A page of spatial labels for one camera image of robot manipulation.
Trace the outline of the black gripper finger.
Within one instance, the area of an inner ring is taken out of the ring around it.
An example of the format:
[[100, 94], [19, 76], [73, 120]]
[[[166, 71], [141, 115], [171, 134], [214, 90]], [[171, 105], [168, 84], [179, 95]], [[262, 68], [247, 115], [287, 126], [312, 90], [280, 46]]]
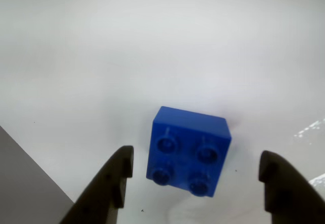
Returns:
[[264, 208], [271, 223], [324, 223], [324, 199], [282, 156], [263, 151], [258, 180], [264, 184]]
[[102, 166], [61, 223], [117, 223], [126, 183], [133, 176], [134, 148], [120, 147]]

